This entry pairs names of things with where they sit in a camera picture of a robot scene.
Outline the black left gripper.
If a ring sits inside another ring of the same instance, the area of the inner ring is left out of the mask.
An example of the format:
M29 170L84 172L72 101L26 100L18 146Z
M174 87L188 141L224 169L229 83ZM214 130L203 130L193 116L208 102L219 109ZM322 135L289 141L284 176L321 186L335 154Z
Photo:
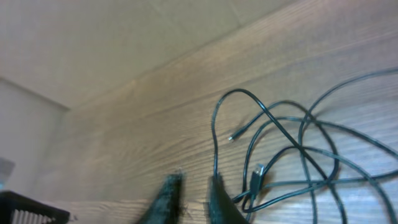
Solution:
M70 213L11 191L1 191L1 223L67 224Z

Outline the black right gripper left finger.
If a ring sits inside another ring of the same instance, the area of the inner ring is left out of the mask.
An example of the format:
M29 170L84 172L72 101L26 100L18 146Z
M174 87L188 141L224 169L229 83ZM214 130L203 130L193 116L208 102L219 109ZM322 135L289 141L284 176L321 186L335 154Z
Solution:
M181 196L184 175L170 174L159 193L136 224L177 224L182 211Z

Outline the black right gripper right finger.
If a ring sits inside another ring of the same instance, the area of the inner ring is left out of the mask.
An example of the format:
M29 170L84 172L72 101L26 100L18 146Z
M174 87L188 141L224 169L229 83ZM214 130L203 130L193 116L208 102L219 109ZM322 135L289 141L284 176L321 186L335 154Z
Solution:
M208 223L211 224L249 223L235 207L217 176L211 176L209 179L207 215Z

